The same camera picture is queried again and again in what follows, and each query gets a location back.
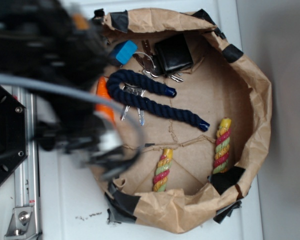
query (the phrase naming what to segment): black leather wallet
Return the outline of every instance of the black leather wallet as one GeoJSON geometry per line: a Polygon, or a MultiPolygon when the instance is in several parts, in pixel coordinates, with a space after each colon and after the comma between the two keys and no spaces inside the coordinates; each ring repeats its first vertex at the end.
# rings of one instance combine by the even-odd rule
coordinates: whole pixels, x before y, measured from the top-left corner
{"type": "Polygon", "coordinates": [[[154,49],[167,77],[194,65],[183,34],[157,42],[154,45],[154,49]]]}

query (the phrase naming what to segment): multicolored rope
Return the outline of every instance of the multicolored rope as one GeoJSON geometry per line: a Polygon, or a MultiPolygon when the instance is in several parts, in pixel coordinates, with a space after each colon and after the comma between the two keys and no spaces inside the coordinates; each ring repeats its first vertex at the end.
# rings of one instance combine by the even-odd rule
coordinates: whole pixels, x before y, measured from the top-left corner
{"type": "Polygon", "coordinates": [[[231,119],[224,117],[221,120],[218,131],[216,132],[215,155],[212,174],[226,171],[228,164],[231,134],[231,119]]]}
{"type": "Polygon", "coordinates": [[[170,172],[170,167],[172,165],[173,150],[170,148],[165,148],[163,154],[160,157],[155,170],[155,177],[153,178],[153,191],[163,192],[166,190],[166,185],[168,181],[168,174],[170,172]]]}

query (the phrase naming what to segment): metal bracket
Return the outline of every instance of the metal bracket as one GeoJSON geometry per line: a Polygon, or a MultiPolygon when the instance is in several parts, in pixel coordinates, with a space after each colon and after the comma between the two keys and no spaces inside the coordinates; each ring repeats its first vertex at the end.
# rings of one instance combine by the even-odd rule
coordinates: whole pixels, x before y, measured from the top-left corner
{"type": "Polygon", "coordinates": [[[0,86],[0,186],[27,157],[26,108],[0,86]]]}
{"type": "Polygon", "coordinates": [[[33,207],[16,207],[4,240],[26,240],[37,235],[33,207]]]}

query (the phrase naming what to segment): bolt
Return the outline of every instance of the bolt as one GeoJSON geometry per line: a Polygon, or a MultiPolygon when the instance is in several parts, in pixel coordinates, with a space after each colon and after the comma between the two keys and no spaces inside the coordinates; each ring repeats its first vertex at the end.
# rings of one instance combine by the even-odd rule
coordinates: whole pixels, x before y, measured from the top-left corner
{"type": "Polygon", "coordinates": [[[21,233],[22,233],[21,229],[16,229],[16,230],[13,231],[14,236],[19,236],[19,235],[21,235],[21,233]]]}
{"type": "Polygon", "coordinates": [[[15,108],[15,112],[16,112],[17,114],[20,114],[20,113],[23,112],[23,108],[20,107],[20,106],[17,106],[17,107],[15,108]]]}
{"type": "Polygon", "coordinates": [[[26,211],[20,212],[19,214],[19,220],[20,222],[24,223],[25,221],[30,219],[30,214],[26,211]]]}

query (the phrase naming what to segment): brown paper bag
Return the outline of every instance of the brown paper bag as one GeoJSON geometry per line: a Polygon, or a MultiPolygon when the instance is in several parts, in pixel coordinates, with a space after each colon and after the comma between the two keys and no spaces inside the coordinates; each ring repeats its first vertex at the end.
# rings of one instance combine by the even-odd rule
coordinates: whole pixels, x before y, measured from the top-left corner
{"type": "MultiPolygon", "coordinates": [[[[100,182],[100,170],[92,168],[106,192],[114,221],[133,222],[184,233],[213,218],[248,194],[265,160],[270,143],[271,83],[224,34],[203,10],[195,16],[157,8],[110,13],[104,17],[104,36],[111,43],[132,40],[143,52],[141,40],[154,44],[184,33],[194,66],[181,77],[183,83],[158,77],[177,90],[168,98],[146,92],[144,97],[178,109],[190,110],[210,123],[207,132],[186,123],[145,112],[146,143],[138,162],[109,186],[100,182]],[[230,170],[212,175],[216,131],[223,117],[232,119],[230,170]],[[156,165],[164,148],[173,150],[167,190],[152,192],[156,165]]],[[[141,73],[134,58],[122,68],[141,73]]],[[[117,71],[109,67],[105,75],[117,71]]],[[[137,111],[130,108],[138,119],[137,111]]],[[[115,116],[127,150],[139,147],[133,129],[115,116]]]]}

